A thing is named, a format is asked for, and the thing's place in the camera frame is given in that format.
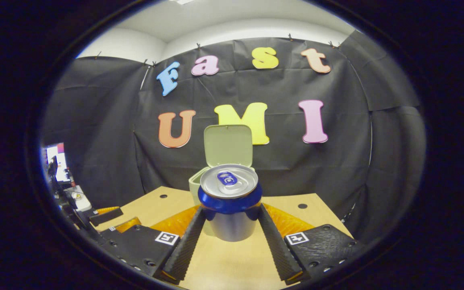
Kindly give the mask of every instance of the black fabric backdrop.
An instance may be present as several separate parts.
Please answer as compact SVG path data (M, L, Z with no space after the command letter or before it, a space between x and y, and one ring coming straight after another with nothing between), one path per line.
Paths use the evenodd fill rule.
M272 47L275 69L258 70L251 51ZM327 74L313 71L301 51L326 55ZM195 77L195 60L216 55L219 72ZM162 96L157 75L178 61L177 88ZM307 144L298 102L319 99L325 143ZM305 40L227 41L171 57L155 67L98 57L76 59L59 81L44 122L44 144L64 142L72 174L95 207L123 205L159 186L188 190L206 166L203 132L218 123L214 107L239 116L267 104L269 144L254 145L253 167L265 196L317 193L355 238L369 242L407 209L419 184L425 129L413 87L396 62L355 32L341 47ZM159 120L195 110L191 139L180 148L158 140Z

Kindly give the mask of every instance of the foam letter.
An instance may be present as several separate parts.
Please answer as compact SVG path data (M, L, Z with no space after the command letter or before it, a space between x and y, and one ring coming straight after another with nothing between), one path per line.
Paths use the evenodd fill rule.
M171 121L176 117L175 113L168 112L159 115L159 141L162 145L168 148L178 148L186 145L191 138L191 124L193 116L197 113L193 110L185 110L180 112L182 117L182 133L180 137L171 137Z
M278 58L275 57L277 52L273 48L256 48L252 50L252 60L255 68L276 68L278 66Z
M191 70L193 75L213 75L220 70L218 68L218 58L214 55L202 56L195 61L195 64Z
M174 88L176 88L177 82L171 81L171 79L178 79L178 72L175 70L175 68L178 68L179 66L180 63L175 61L173 64L170 64L164 71L162 71L162 73L157 75L157 79L160 81L160 84L164 89L162 95L167 95Z
M265 103L252 103L248 105L243 118L240 118L234 107L231 105L221 105L214 108L217 113L219 125L247 125L252 130L252 144L263 145L269 143L266 136L264 112L267 109Z
M298 106L304 110L306 132L302 140L305 143L324 143L328 140L327 134L323 132L322 101L317 99L306 99L298 103Z
M323 53L318 53L314 48L309 48L308 50L302 51L300 54L307 57L309 65L313 70L315 70L315 72L330 72L330 66L324 66L322 63L322 58L325 58Z

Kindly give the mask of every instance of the blue letter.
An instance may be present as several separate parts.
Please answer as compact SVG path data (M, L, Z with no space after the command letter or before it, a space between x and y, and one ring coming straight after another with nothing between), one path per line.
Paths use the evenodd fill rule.
M171 92L174 88L176 88L176 81L171 81L171 79L178 79L178 72L175 68L178 68L180 63L175 61L173 64L170 64L162 73L157 75L157 79L160 81L162 88L164 91L162 95L167 95Z

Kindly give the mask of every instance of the screw hole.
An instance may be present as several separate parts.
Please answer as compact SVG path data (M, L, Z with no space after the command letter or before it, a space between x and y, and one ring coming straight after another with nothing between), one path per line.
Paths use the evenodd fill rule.
M157 264L155 264L155 262L149 261L149 260L144 261L144 264L146 264L146 265L148 265L148 266L150 266L150 267L155 267L155 266L157 266Z

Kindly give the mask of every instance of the white wall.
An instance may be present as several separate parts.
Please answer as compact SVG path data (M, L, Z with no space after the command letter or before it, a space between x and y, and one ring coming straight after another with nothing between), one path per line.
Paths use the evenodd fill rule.
M306 39L327 44L332 41L337 46L348 35L307 22L284 19L251 19L226 22L206 27L170 41L168 44L146 33L126 28L112 28L85 48L78 57L112 56L144 62L162 61L197 47L217 42L255 38L283 37L291 33L292 38Z
M127 58L148 64L161 61L162 52L166 47L164 41L146 33L124 28L112 28L96 38L77 57L112 56Z
M334 31L330 28L285 19L251 19L226 22L215 26L206 27L188 35L170 41L161 59L166 59L173 55L192 50L197 47L215 44L226 40L255 38L255 37L284 37L288 34L292 38L306 39L327 44L329 41L337 46L343 42L348 35Z

